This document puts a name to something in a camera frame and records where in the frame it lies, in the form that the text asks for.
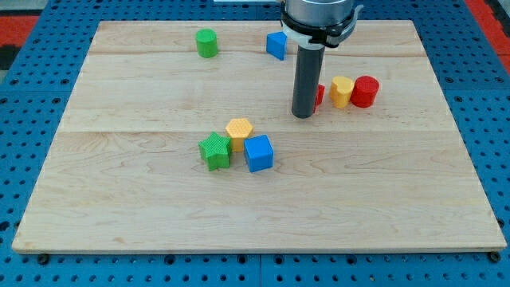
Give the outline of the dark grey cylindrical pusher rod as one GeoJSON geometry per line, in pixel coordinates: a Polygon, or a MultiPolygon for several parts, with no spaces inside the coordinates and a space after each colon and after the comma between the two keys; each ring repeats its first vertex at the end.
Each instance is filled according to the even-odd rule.
{"type": "Polygon", "coordinates": [[[297,118],[309,118],[314,112],[324,50],[298,47],[291,109],[297,118]]]}

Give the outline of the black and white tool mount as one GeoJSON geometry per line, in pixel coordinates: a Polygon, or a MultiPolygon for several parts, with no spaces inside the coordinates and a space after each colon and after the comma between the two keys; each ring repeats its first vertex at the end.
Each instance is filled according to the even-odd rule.
{"type": "Polygon", "coordinates": [[[351,36],[363,5],[282,4],[284,33],[305,49],[336,48],[351,36]]]}

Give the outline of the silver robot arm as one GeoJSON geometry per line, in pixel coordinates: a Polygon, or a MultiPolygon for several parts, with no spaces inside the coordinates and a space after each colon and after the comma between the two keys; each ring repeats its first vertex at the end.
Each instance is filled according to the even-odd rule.
{"type": "Polygon", "coordinates": [[[362,5],[355,0],[287,0],[280,23],[297,43],[292,114],[306,119],[314,113],[324,52],[336,48],[354,32],[362,5]]]}

